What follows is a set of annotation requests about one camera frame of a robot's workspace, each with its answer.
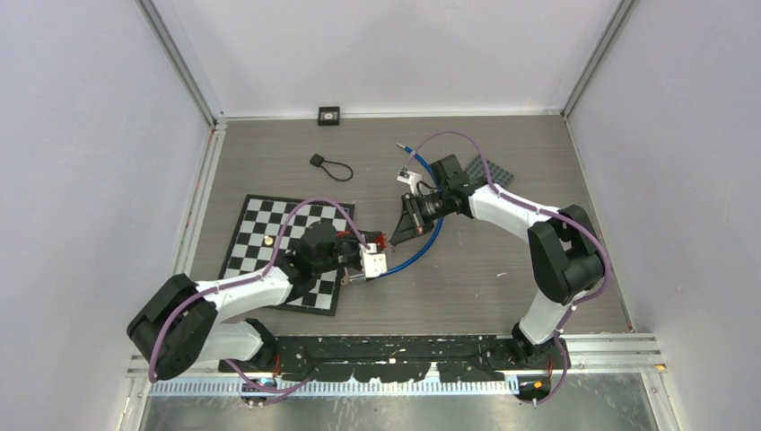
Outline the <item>red cable padlock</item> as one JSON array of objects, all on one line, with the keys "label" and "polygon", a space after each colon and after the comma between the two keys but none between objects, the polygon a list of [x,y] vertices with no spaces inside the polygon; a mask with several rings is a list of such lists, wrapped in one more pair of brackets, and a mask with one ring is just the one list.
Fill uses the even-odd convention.
[{"label": "red cable padlock", "polygon": [[[378,245],[380,249],[384,249],[387,246],[386,235],[383,232],[361,231],[360,234],[361,234],[361,237],[364,238],[364,240],[367,243],[375,243]],[[337,237],[348,238],[351,240],[359,241],[359,236],[354,231],[351,231],[351,230],[339,231],[337,233]]]}]

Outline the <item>blue cable lock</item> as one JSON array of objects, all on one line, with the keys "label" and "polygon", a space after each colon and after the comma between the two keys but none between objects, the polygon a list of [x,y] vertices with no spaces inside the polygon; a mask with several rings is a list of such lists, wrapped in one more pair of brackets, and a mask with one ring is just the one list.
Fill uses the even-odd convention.
[{"label": "blue cable lock", "polygon": [[[429,165],[429,163],[422,156],[417,154],[415,150],[413,150],[409,146],[397,144],[397,147],[399,147],[406,153],[411,154],[417,160],[417,162],[428,172],[429,176],[433,178],[433,170],[431,166]],[[426,254],[426,252],[428,252],[432,248],[433,244],[435,243],[436,239],[438,238],[442,230],[442,227],[443,227],[443,221],[440,221],[434,227],[433,233],[429,237],[428,241],[424,244],[424,246],[418,252],[416,252],[412,257],[405,260],[401,264],[398,264],[397,266],[391,269],[388,269],[385,273],[381,274],[380,277],[387,277],[387,276],[397,274],[398,272],[401,272],[402,270],[416,263],[420,258],[422,258]],[[365,281],[366,281],[366,278],[364,274],[349,275],[348,273],[345,273],[344,276],[340,279],[340,285],[346,286],[353,283],[361,283]]]}]

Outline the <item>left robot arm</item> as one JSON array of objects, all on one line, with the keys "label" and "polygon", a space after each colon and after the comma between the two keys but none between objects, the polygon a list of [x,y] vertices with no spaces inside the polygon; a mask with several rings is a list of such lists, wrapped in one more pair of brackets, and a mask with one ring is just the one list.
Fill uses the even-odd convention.
[{"label": "left robot arm", "polygon": [[257,320],[230,324],[239,314],[291,302],[308,293],[324,273],[362,271],[381,254],[383,233],[339,232],[316,222],[260,270],[215,281],[195,282],[180,273],[168,278],[127,325],[127,337],[149,365],[149,379],[168,381],[197,362],[237,360],[255,372],[276,357],[274,336]]}]

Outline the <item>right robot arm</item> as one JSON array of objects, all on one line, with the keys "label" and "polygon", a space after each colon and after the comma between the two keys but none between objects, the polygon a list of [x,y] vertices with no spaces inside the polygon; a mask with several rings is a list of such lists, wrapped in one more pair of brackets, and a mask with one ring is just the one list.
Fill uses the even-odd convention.
[{"label": "right robot arm", "polygon": [[493,183],[487,174],[471,176],[453,154],[432,163],[431,173],[437,185],[424,194],[418,174],[408,168],[398,172],[397,180],[409,191],[401,197],[391,244],[431,232],[450,214],[496,225],[527,243],[538,292],[514,325],[508,348],[518,365],[537,367],[575,303],[606,276],[608,259],[588,214],[579,206],[541,206]]}]

